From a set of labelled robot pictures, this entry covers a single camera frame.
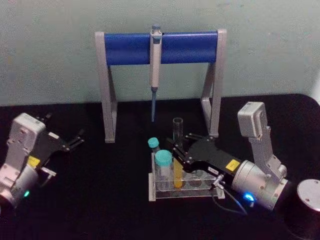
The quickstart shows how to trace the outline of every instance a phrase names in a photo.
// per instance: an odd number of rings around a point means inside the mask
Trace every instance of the test tube rack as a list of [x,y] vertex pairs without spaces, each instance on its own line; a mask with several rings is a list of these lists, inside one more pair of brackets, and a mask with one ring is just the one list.
[[209,191],[211,184],[214,182],[214,176],[208,174],[205,171],[198,170],[195,173],[183,172],[182,175],[182,187],[174,187],[174,173],[173,164],[171,168],[171,174],[166,189],[158,187],[163,183],[160,181],[159,176],[156,173],[155,155],[151,154],[152,172],[149,173],[149,202],[154,202],[157,199],[172,199],[172,198],[194,198],[194,197],[211,197],[212,194]]

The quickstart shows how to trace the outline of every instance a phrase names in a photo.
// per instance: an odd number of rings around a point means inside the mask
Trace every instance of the black table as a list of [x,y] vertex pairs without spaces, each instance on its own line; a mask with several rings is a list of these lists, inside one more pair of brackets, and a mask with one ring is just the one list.
[[[304,95],[223,98],[223,149],[253,161],[237,120],[248,101],[265,103],[273,151],[287,166],[287,179],[320,179],[320,107]],[[148,202],[148,138],[158,137],[163,146],[174,117],[183,118],[185,133],[206,134],[200,100],[164,100],[156,106],[152,124],[150,102],[119,103],[114,144],[104,143],[99,103],[0,107],[2,162],[11,122],[21,112],[52,112],[49,130],[68,140],[85,129],[86,141],[71,154],[51,158],[47,167],[57,176],[45,188],[32,189],[14,218],[1,219],[1,239],[295,239],[280,216],[260,206],[241,216],[220,210],[209,197]]]

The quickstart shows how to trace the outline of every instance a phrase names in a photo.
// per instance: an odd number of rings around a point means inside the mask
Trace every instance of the cable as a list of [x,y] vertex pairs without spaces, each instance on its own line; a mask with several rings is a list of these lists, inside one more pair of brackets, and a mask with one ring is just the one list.
[[229,208],[226,208],[226,207],[224,207],[224,206],[221,206],[221,205],[216,201],[215,197],[213,196],[213,197],[212,197],[213,202],[214,202],[219,208],[221,208],[222,210],[225,210],[225,211],[234,213],[234,214],[248,215],[248,213],[247,213],[247,211],[245,210],[245,208],[241,205],[240,202],[238,202],[238,200],[237,200],[234,196],[231,195],[230,192],[228,192],[226,189],[224,189],[224,192],[225,192],[226,194],[228,194],[228,196],[229,196],[232,200],[235,201],[235,203],[240,207],[240,209],[241,209],[242,211],[237,211],[237,210],[233,210],[233,209],[229,209]]

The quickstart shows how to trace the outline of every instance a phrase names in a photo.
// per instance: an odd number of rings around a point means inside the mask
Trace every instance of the test tube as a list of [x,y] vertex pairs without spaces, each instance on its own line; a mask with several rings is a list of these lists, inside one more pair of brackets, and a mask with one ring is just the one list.
[[159,150],[155,154],[156,185],[159,191],[169,190],[172,170],[172,154],[168,150]]
[[[173,119],[173,142],[183,148],[183,135],[184,135],[184,120],[181,117]],[[182,188],[183,182],[183,167],[177,159],[173,159],[173,185],[175,188]]]
[[152,149],[152,152],[154,154],[156,154],[160,150],[159,141],[158,141],[158,138],[156,138],[156,137],[150,138],[148,140],[148,145]]

